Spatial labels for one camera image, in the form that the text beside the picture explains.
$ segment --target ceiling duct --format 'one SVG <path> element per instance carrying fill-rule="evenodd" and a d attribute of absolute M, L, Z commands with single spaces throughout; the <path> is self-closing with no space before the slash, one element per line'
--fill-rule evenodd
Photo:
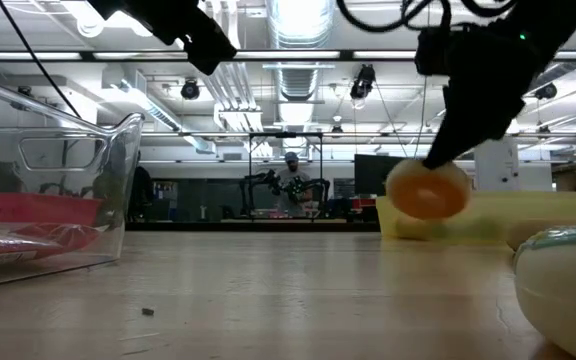
<path fill-rule="evenodd" d="M 334 0 L 266 0 L 272 46 L 275 49 L 318 49 L 328 42 L 333 25 Z M 317 90 L 317 63 L 279 66 L 276 72 L 281 121 L 305 125 L 314 106 L 305 103 Z"/>
<path fill-rule="evenodd" d="M 148 95 L 148 80 L 139 71 L 135 71 L 133 83 L 122 80 L 121 87 L 111 85 L 111 87 L 126 93 L 128 99 L 143 108 L 157 121 L 166 125 L 174 132 L 193 132 L 181 125 L 181 121 L 154 96 Z M 217 146 L 214 142 L 206 141 L 199 137 L 184 136 L 184 140 L 190 143 L 198 154 L 215 154 Z"/>

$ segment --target plastic bag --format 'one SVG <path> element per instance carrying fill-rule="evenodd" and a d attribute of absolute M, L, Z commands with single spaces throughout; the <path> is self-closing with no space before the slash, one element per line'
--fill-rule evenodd
<path fill-rule="evenodd" d="M 0 226 L 0 265 L 79 250 L 94 242 L 102 231 L 71 224 Z"/>

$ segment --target orange ball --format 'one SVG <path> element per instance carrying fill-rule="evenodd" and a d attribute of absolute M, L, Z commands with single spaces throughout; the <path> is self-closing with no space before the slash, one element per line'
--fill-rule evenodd
<path fill-rule="evenodd" d="M 420 160 L 395 166 L 386 180 L 386 196 L 399 211 L 422 220 L 460 213 L 470 200 L 470 179 L 454 163 L 428 170 Z"/>

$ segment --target red object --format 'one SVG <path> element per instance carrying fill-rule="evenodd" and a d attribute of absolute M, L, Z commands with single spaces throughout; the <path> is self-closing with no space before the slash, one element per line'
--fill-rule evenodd
<path fill-rule="evenodd" d="M 93 226 L 101 200 L 68 196 L 0 193 L 0 223 Z"/>
<path fill-rule="evenodd" d="M 352 208 L 361 209 L 366 206 L 377 206 L 375 199 L 352 199 Z"/>
<path fill-rule="evenodd" d="M 0 265 L 79 250 L 95 241 L 99 234 L 87 226 L 63 224 L 35 224 L 13 231 L 0 229 Z"/>

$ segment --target security camera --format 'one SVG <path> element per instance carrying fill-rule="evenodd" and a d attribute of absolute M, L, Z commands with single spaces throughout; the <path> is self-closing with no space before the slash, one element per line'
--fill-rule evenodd
<path fill-rule="evenodd" d="M 372 83 L 376 81 L 375 69 L 372 65 L 361 65 L 361 70 L 350 89 L 350 98 L 353 100 L 365 99 L 372 91 Z"/>
<path fill-rule="evenodd" d="M 181 97 L 186 100 L 195 100 L 199 97 L 199 86 L 197 86 L 197 79 L 186 79 L 186 83 L 181 88 Z"/>
<path fill-rule="evenodd" d="M 543 86 L 537 89 L 537 91 L 535 91 L 535 97 L 537 98 L 537 100 L 552 99 L 555 96 L 557 96 L 557 87 L 552 83 Z"/>
<path fill-rule="evenodd" d="M 344 132 L 344 129 L 341 127 L 341 125 L 334 125 L 332 127 L 332 130 L 330 130 L 330 132 L 341 134 Z M 341 136 L 333 136 L 333 139 L 339 139 L 340 137 Z"/>

